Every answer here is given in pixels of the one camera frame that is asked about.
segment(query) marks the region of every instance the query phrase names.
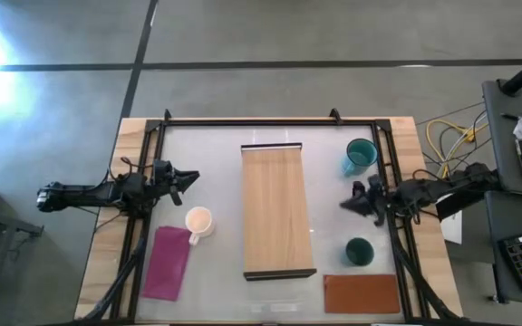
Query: table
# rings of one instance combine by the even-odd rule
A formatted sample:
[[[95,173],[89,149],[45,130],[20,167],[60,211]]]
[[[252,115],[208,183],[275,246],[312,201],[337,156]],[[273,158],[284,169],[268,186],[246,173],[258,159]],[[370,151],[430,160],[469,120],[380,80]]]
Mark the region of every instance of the table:
[[[424,168],[420,143],[413,118],[392,117],[389,119],[394,134],[394,142],[401,166],[402,178],[410,178],[413,170]],[[127,167],[120,162],[120,157],[125,156],[132,160],[138,159],[145,123],[146,119],[126,119],[122,121],[112,158],[111,166],[114,172],[125,172],[127,169]],[[156,144],[152,142],[150,146],[151,150],[149,153],[153,151]],[[117,212],[113,209],[103,209],[98,223],[108,220],[115,214],[117,214]],[[421,225],[414,226],[414,234],[417,240],[422,271],[439,297],[455,313],[461,314],[459,297],[440,231],[439,221],[432,216],[423,215],[421,218]],[[117,219],[113,223],[106,225],[102,229],[103,231],[94,237],[86,273],[82,282],[81,295],[75,313],[76,317],[83,316],[88,312],[97,300],[102,297],[113,281],[120,259],[121,239],[125,226],[126,221],[124,218]],[[411,301],[413,305],[415,305],[415,289],[411,281],[409,281],[409,287]],[[125,291],[129,290],[130,286],[127,285]],[[122,304],[124,306],[128,305],[127,295],[124,295]]]
[[[485,199],[498,277],[497,296],[499,299],[522,302],[522,289],[498,250],[500,240],[522,235],[522,218],[517,219],[522,216],[522,195],[489,191]]]
[[[510,97],[500,91],[496,81],[485,81],[482,90],[500,184],[506,191],[522,194],[522,172],[513,134],[517,122],[501,117],[501,113],[522,115],[522,89]]]

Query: brown leather pad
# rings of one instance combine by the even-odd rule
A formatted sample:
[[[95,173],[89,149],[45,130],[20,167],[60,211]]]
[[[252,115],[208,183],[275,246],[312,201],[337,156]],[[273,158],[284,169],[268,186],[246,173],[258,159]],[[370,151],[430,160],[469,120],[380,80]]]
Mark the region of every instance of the brown leather pad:
[[[398,313],[396,275],[324,275],[325,312]]]

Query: cup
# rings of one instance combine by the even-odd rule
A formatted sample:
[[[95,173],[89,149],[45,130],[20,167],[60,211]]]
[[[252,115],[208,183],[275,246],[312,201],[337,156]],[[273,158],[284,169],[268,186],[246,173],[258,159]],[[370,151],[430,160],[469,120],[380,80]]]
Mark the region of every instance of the cup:
[[[205,207],[197,206],[191,208],[185,216],[185,225],[192,233],[188,242],[197,245],[201,237],[210,235],[215,228],[213,216]]]
[[[373,260],[373,247],[364,238],[354,238],[345,246],[345,254],[352,264],[367,266]]]
[[[378,159],[378,150],[368,139],[354,139],[350,141],[345,152],[342,172],[346,177],[361,175]]]

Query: wooden board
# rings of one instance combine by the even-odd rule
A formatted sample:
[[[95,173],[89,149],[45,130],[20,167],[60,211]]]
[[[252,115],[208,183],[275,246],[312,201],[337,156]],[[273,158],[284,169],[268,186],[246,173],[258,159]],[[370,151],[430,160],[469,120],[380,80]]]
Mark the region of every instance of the wooden board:
[[[184,121],[194,120],[220,120],[224,118],[188,118],[174,119]],[[233,120],[242,120],[243,118],[234,118]],[[260,120],[298,120],[300,118],[259,118]],[[332,120],[333,118],[308,118],[309,120]],[[416,131],[413,117],[360,117],[360,118],[344,118],[345,120],[371,120],[371,119],[388,119],[391,121],[391,128],[396,148],[396,154],[400,163],[402,179],[411,178],[411,174],[418,168],[425,168],[424,159],[421,152],[421,144]],[[138,160],[142,137],[144,135],[144,127],[146,118],[128,118],[122,120],[119,130],[116,147],[114,149],[112,166],[120,167],[119,158],[127,156]],[[101,218],[110,218],[113,212],[103,208],[101,210]],[[444,301],[444,303],[453,312],[462,316],[462,308],[460,306],[459,293],[454,282],[452,269],[450,267],[450,259],[442,237],[440,222],[437,218],[425,214],[420,215],[421,224],[414,226],[414,237],[420,258],[422,273],[434,289],[436,294]],[[120,259],[120,251],[122,247],[122,238],[126,223],[122,219],[118,223],[111,225],[111,232],[106,225],[100,232],[94,235],[92,239],[92,247],[88,257],[88,264],[84,274],[82,287],[80,290],[80,298],[77,302],[74,318],[80,318],[88,313],[94,304],[106,293],[110,284],[113,282],[118,268]],[[414,315],[416,313],[416,290],[410,276],[407,276],[409,293],[411,295]]]
[[[254,281],[312,275],[301,148],[241,154],[244,276]]]

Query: dark green cup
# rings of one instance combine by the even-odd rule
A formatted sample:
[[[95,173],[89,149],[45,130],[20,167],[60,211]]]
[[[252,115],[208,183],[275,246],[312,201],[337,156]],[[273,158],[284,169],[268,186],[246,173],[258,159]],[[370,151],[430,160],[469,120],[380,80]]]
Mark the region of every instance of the dark green cup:
[[[373,247],[366,239],[354,238],[345,246],[345,254],[353,264],[367,266],[373,260]]]

